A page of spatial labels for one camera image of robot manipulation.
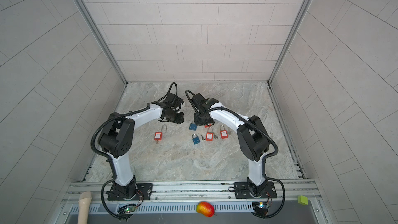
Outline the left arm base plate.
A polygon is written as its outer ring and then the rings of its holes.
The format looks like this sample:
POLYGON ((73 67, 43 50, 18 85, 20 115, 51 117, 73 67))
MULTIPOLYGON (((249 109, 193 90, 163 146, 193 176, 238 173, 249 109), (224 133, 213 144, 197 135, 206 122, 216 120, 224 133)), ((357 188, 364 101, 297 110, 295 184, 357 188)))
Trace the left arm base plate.
POLYGON ((109 201, 150 200, 153 184, 139 183, 120 186, 113 183, 111 189, 106 192, 109 201))

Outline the mango fruit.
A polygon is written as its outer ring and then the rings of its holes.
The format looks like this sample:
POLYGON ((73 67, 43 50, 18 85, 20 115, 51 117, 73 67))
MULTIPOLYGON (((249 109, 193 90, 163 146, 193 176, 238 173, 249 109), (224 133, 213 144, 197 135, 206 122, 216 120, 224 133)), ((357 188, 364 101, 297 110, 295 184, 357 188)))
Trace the mango fruit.
POLYGON ((196 212, 206 217, 212 217, 215 214, 215 208, 208 202, 200 202, 196 207, 196 212))

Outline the aluminium rail frame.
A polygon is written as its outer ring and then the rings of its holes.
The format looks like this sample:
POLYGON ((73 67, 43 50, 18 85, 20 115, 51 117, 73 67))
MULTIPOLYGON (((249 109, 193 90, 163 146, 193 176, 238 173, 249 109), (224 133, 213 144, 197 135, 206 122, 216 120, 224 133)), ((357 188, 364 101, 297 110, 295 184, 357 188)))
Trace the aluminium rail frame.
POLYGON ((109 187, 102 183, 71 183, 63 196, 52 224, 75 224, 79 213, 79 197, 83 192, 92 193, 88 223, 116 224, 118 209, 136 204, 130 214, 131 224, 329 224, 317 184, 312 179, 284 179, 275 184, 275 199, 236 199, 233 180, 216 181, 153 181, 150 200, 101 201, 101 191, 109 187), (300 205, 297 197, 308 197, 308 205, 300 205), (215 208, 212 217, 196 212, 200 202, 208 202, 215 208), (254 214, 252 202, 267 202, 265 217, 254 214))

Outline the right circuit board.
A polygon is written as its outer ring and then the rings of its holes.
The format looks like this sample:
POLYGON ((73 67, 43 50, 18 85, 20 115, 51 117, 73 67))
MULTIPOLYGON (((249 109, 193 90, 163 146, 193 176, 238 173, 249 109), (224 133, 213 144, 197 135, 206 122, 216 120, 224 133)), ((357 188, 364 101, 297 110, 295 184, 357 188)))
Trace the right circuit board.
POLYGON ((269 211, 269 205, 267 202, 252 202, 254 214, 257 216, 265 217, 269 211))

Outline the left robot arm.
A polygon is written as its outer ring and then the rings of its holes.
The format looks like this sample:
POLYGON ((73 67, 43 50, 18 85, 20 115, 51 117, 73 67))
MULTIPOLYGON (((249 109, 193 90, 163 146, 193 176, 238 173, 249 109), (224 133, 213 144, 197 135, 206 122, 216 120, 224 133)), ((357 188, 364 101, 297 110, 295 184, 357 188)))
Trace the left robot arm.
POLYGON ((139 196, 139 187, 132 171, 128 152, 132 148, 135 129, 153 120, 166 120, 176 124, 184 122, 180 111, 183 99, 176 93, 166 93, 158 101, 148 103, 143 109, 119 114, 112 113, 92 137, 95 153, 106 157, 113 178, 108 200, 130 200, 139 196))

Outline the green cube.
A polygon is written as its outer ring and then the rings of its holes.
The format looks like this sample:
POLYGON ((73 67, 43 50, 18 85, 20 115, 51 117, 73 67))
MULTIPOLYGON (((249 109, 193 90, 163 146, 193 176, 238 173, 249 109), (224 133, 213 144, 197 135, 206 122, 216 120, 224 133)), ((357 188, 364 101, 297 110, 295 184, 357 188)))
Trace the green cube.
POLYGON ((298 202, 298 204, 300 204, 300 205, 308 205, 308 197, 303 196, 303 195, 299 195, 299 196, 297 197, 297 202, 298 202))

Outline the left circuit board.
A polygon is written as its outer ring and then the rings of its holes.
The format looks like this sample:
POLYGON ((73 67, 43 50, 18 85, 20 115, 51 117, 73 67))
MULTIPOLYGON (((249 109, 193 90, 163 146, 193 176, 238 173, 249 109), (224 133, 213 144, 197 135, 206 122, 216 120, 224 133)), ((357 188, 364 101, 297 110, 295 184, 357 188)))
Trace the left circuit board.
POLYGON ((127 215, 127 214, 132 214, 137 210, 137 205, 136 204, 127 204, 118 209, 118 214, 119 215, 127 215))

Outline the blue padlock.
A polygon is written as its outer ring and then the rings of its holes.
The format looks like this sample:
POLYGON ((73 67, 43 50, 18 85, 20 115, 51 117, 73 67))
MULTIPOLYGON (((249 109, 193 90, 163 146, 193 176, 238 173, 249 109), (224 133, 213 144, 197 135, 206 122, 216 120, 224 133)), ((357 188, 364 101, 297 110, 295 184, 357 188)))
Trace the blue padlock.
POLYGON ((200 140, 200 138, 196 135, 196 134, 193 134, 192 135, 192 141, 193 141, 193 143, 196 145, 196 144, 199 144, 200 142, 201 142, 201 140, 200 140))
POLYGON ((197 130, 197 125, 195 124, 195 123, 190 123, 190 125, 189 125, 189 130, 191 130, 191 131, 196 131, 197 130))

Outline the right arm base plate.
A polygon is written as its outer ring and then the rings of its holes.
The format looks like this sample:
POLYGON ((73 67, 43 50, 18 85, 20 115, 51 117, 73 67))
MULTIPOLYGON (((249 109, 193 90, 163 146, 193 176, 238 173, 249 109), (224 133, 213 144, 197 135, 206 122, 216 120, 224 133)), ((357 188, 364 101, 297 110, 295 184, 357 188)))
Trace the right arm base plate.
POLYGON ((276 188, 271 181, 265 181, 260 186, 256 186, 252 182, 243 181, 235 182, 234 193, 236 199, 275 199, 277 198, 276 188))

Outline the circuit board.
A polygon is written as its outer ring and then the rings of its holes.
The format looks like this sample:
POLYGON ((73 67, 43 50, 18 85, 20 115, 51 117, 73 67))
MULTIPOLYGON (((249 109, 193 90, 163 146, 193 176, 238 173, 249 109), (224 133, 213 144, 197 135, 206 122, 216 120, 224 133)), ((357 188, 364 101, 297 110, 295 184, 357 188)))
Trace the circuit board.
POLYGON ((254 214, 257 216, 265 217, 269 211, 269 205, 267 202, 252 202, 254 214))
POLYGON ((137 210, 137 205, 136 204, 127 204, 118 209, 118 214, 119 215, 127 215, 127 214, 132 214, 137 210))

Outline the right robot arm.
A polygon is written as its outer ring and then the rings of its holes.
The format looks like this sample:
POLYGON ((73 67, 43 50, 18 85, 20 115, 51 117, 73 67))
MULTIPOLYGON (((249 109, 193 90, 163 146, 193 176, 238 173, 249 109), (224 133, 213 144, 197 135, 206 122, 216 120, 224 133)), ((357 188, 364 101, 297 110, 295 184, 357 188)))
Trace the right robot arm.
POLYGON ((200 93, 195 94, 186 90, 185 94, 194 109, 196 125, 210 127, 215 121, 219 121, 236 132, 240 150, 249 163, 248 190, 256 198, 262 196, 268 183, 265 160, 270 137, 261 119, 256 115, 252 117, 239 115, 226 108, 217 99, 206 99, 200 93))

